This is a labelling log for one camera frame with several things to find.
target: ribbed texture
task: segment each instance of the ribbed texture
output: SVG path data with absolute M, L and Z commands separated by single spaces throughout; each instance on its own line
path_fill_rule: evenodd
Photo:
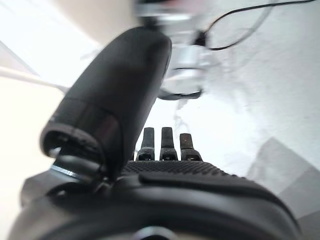
M 143 172 L 164 172 L 191 175 L 228 175 L 216 166 L 201 161 L 130 161 L 123 169 L 123 174 Z

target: black robotic finger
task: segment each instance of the black robotic finger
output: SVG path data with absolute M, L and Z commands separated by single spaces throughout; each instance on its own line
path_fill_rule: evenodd
M 178 161 L 178 155 L 174 145 L 172 127 L 162 128 L 160 161 Z
M 155 129 L 146 127 L 143 131 L 143 140 L 141 149 L 138 151 L 136 161 L 154 161 L 155 160 Z
M 181 161 L 201 161 L 202 158 L 198 151 L 194 149 L 191 134 L 180 134 Z

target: white wall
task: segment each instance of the white wall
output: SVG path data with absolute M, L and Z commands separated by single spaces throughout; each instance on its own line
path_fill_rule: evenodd
M 20 211 L 24 179 L 47 170 L 52 160 L 39 148 L 43 126 L 63 97 L 59 90 L 0 77 L 0 239 Z

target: black cable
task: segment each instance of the black cable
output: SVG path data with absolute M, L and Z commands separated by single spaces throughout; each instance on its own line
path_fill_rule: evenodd
M 229 12 L 223 14 L 222 16 L 218 17 L 215 21 L 213 21 L 210 24 L 210 26 L 208 27 L 208 29 L 203 32 L 203 34 L 205 35 L 206 38 L 208 37 L 208 33 L 213 28 L 213 26 L 216 23 L 218 23 L 221 19 L 225 18 L 226 16 L 229 16 L 231 14 L 240 13 L 240 12 L 249 11 L 249 10 L 261 9 L 261 8 L 270 8 L 270 9 L 267 9 L 262 14 L 262 16 L 256 21 L 256 23 L 253 25 L 253 27 L 245 35 L 243 35 L 241 38 L 239 38 L 234 43 L 231 43 L 231 44 L 229 44 L 227 46 L 222 46 L 222 47 L 213 47 L 213 48 L 209 47 L 208 49 L 210 49 L 212 51 L 224 50 L 224 49 L 228 49 L 230 47 L 233 47 L 235 45 L 238 45 L 239 43 L 241 43 L 244 40 L 248 39 L 264 23 L 264 21 L 267 19 L 267 17 L 271 13 L 272 7 L 284 6 L 284 5 L 292 5 L 292 4 L 306 4 L 306 3 L 310 3 L 310 2 L 314 2 L 314 1 L 316 1 L 316 0 L 299 0 L 299 1 L 276 2 L 276 3 L 268 3 L 268 4 L 263 4 L 263 5 L 249 6 L 249 7 L 244 7 L 244 8 L 239 8 L 239 9 L 235 9 L 235 10 L 229 11 Z

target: black plastic housing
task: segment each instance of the black plastic housing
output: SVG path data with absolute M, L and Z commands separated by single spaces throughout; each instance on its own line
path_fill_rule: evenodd
M 44 154 L 74 142 L 96 154 L 115 179 L 132 157 L 171 57 L 171 40 L 143 27 L 106 46 L 68 91 L 43 129 Z

